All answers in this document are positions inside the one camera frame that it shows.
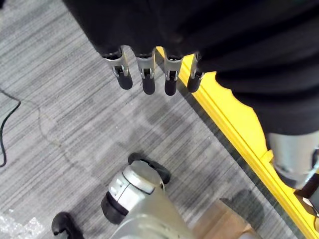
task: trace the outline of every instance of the floor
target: floor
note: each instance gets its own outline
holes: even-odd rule
[[[222,198],[264,239],[303,238],[185,87],[165,95],[159,56],[148,96],[126,48],[134,85],[125,91],[61,1],[9,0],[1,14],[0,88],[22,103],[3,132],[0,238],[53,238],[60,211],[87,239],[109,238],[116,226],[100,202],[134,151],[172,172],[167,194],[190,227]],[[0,105],[2,121],[16,102],[0,94]]]

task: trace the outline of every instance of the black cloth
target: black cloth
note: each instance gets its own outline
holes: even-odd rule
[[[103,56],[120,45],[155,46],[217,71],[251,106],[264,132],[319,130],[319,1],[64,0]]]

